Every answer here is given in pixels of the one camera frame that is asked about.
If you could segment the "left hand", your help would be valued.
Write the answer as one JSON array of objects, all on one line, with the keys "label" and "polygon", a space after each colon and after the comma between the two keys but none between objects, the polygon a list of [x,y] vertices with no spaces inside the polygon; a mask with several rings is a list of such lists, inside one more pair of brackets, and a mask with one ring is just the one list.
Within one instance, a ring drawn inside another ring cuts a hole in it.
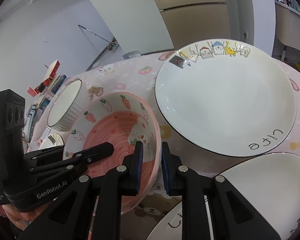
[{"label": "left hand", "polygon": [[20,230],[25,230],[37,218],[36,212],[19,212],[11,204],[3,205],[2,208],[9,220]]}]

